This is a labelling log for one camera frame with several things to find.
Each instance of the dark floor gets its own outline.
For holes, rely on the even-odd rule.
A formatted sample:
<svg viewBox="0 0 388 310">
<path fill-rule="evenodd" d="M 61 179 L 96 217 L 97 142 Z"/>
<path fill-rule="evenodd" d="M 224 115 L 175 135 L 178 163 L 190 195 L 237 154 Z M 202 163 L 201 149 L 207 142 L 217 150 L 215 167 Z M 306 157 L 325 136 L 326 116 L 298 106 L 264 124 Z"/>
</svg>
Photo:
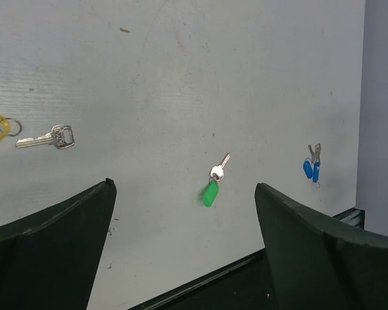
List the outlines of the dark floor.
<svg viewBox="0 0 388 310">
<path fill-rule="evenodd" d="M 278 310 L 265 251 L 255 261 L 157 309 Z"/>
</svg>

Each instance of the metal ring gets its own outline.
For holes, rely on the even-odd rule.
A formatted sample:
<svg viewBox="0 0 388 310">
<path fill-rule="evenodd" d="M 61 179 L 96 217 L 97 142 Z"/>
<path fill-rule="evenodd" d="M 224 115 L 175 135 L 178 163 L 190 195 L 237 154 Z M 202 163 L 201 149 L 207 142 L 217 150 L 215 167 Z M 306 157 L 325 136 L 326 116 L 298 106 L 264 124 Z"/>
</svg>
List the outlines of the metal ring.
<svg viewBox="0 0 388 310">
<path fill-rule="evenodd" d="M 5 133 L 4 131 L 2 131 L 1 130 L 1 127 L 0 127 L 0 132 L 1 133 L 3 133 L 3 134 L 5 134 L 6 136 L 9 136 L 9 137 L 16 137 L 20 132 L 21 132 L 21 130 L 22 130 L 22 126 L 21 126 L 21 123 L 18 121 L 18 120 L 16 120 L 16 119 L 14 119 L 14 118 L 6 118 L 8 121 L 13 121 L 13 122 L 15 122 L 16 124 L 18 124 L 19 125 L 19 131 L 17 131 L 15 134 L 10 134 L 10 133 Z"/>
</svg>

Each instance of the gray wall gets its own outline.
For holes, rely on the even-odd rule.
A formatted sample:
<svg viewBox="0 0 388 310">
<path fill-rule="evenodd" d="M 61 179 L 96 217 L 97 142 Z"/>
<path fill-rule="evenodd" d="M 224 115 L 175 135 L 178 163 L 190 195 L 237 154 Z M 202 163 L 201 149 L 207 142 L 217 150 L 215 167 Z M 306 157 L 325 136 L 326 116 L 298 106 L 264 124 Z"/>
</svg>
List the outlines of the gray wall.
<svg viewBox="0 0 388 310">
<path fill-rule="evenodd" d="M 388 235 L 388 0 L 366 1 L 356 205 Z"/>
</svg>

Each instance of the table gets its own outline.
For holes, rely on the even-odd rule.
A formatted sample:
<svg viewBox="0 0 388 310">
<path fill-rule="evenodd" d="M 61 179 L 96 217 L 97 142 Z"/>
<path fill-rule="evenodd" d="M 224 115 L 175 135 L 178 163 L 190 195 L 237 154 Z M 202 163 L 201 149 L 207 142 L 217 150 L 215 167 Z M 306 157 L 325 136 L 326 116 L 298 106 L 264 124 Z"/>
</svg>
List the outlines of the table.
<svg viewBox="0 0 388 310">
<path fill-rule="evenodd" d="M 89 310 L 128 309 L 263 247 L 254 189 L 355 205 L 364 0 L 0 0 L 0 225 L 112 178 Z M 322 144 L 321 187 L 302 163 Z M 199 194 L 231 160 L 211 208 Z"/>
</svg>

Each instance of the silver key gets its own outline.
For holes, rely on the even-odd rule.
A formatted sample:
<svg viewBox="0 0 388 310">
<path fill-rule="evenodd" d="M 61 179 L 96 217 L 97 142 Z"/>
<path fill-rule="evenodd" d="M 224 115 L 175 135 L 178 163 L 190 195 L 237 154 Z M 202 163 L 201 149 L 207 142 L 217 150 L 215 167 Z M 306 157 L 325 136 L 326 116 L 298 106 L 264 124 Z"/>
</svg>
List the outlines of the silver key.
<svg viewBox="0 0 388 310">
<path fill-rule="evenodd" d="M 224 177 L 224 166 L 227 161 L 231 158 L 230 153 L 225 155 L 224 159 L 218 166 L 213 166 L 211 171 L 209 172 L 209 176 L 214 179 L 215 182 L 219 183 Z"/>
<path fill-rule="evenodd" d="M 65 132 L 69 133 L 70 141 L 67 142 Z M 71 126 L 56 125 L 52 131 L 44 136 L 34 138 L 20 139 L 15 144 L 15 147 L 21 149 L 22 147 L 33 147 L 34 145 L 53 144 L 58 149 L 67 149 L 75 144 L 73 131 Z"/>
</svg>

